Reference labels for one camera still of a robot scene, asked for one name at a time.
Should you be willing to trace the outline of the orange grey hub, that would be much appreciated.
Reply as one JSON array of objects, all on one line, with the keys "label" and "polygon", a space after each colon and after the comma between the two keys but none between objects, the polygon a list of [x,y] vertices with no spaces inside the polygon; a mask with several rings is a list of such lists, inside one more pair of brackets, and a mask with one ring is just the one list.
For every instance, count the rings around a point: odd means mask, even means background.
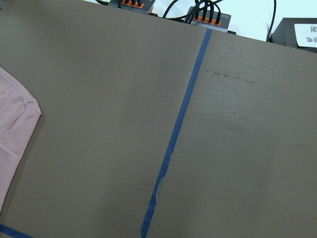
[{"label": "orange grey hub", "polygon": [[192,21],[188,21],[187,24],[205,27],[211,30],[227,32],[230,19],[231,15],[222,12],[219,13],[218,9],[214,7],[214,11],[212,14],[210,13],[210,8],[208,8],[205,15],[203,10],[201,10],[198,12],[198,16],[194,16]]},{"label": "orange grey hub", "polygon": [[108,6],[118,8],[119,2],[121,2],[121,9],[142,14],[151,13],[155,3],[154,0],[111,0]]}]

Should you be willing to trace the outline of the pink Snoopy t-shirt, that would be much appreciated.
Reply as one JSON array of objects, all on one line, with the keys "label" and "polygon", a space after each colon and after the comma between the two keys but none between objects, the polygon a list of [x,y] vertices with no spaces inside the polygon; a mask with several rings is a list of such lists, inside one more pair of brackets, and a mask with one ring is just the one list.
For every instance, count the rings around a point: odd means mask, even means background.
[{"label": "pink Snoopy t-shirt", "polygon": [[41,110],[37,100],[13,76],[0,69],[0,206],[2,207],[35,130]]}]

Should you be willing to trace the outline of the orange grey hub right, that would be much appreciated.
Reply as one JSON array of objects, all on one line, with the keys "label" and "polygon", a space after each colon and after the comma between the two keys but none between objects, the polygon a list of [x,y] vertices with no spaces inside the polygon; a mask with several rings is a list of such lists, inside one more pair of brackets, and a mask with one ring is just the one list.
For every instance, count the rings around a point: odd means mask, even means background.
[{"label": "orange grey hub right", "polygon": [[192,21],[188,21],[187,24],[205,27],[211,30],[227,32],[230,19],[231,15],[222,12],[219,13],[218,9],[214,7],[214,11],[212,14],[210,13],[210,8],[208,8],[205,15],[203,10],[201,10],[198,12],[198,16],[194,16]]}]

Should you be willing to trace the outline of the black box with label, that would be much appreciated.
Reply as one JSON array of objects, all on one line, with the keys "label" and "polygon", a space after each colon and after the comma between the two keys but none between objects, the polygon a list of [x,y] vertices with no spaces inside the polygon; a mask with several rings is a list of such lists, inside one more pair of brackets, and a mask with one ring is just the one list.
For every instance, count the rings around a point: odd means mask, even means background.
[{"label": "black box with label", "polygon": [[317,19],[316,18],[283,18],[271,34],[270,42],[317,52]]}]

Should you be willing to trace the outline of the orange grey hub left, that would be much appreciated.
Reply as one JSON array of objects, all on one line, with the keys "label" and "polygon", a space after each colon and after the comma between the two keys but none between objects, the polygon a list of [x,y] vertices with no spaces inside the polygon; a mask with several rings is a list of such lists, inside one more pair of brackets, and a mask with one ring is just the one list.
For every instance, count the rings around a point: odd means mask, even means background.
[{"label": "orange grey hub left", "polygon": [[121,9],[142,14],[151,13],[155,3],[154,0],[111,0],[108,6],[118,8],[119,2],[121,2]]}]

